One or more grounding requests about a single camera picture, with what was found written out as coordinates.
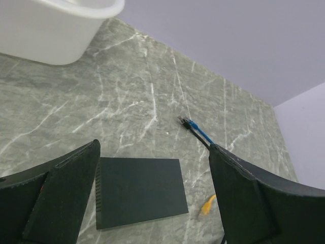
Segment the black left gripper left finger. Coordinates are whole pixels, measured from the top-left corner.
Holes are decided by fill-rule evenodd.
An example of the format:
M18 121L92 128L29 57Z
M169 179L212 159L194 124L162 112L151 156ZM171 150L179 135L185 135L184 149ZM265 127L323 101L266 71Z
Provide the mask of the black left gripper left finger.
M94 140L1 177L1 243L76 243L100 153Z

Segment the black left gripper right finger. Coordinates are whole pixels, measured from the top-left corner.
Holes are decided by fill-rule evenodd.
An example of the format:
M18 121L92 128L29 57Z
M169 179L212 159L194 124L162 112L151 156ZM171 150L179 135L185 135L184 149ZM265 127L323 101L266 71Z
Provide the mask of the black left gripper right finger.
M209 165L227 243L324 243L324 190L212 144Z

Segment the black network switch box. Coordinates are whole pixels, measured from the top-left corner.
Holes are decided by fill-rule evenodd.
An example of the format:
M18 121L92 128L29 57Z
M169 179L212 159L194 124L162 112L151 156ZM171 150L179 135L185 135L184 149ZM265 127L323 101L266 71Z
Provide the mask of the black network switch box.
M178 159L102 157L95 194L98 230L188 213Z

